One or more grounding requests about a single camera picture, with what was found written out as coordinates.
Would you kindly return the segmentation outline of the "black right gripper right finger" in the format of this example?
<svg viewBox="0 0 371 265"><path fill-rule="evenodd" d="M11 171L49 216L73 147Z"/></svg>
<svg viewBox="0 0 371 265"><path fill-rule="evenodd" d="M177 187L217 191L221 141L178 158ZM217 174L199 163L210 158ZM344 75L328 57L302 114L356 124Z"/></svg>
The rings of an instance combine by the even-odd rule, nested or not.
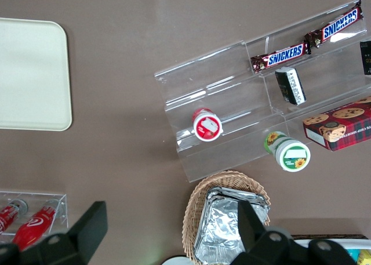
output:
<svg viewBox="0 0 371 265"><path fill-rule="evenodd" d="M268 230L248 201L238 203L238 230L245 251L232 264L355 264L348 252L328 239L299 245L281 230Z"/></svg>

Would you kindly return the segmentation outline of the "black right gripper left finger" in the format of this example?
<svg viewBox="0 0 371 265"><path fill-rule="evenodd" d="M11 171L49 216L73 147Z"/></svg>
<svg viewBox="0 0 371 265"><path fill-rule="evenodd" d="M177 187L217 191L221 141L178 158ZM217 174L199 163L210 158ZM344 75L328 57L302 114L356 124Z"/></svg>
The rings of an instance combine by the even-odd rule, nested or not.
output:
<svg viewBox="0 0 371 265"><path fill-rule="evenodd" d="M1 264L88 264L107 231L106 202L96 201L66 233L24 251L13 243L1 245Z"/></svg>

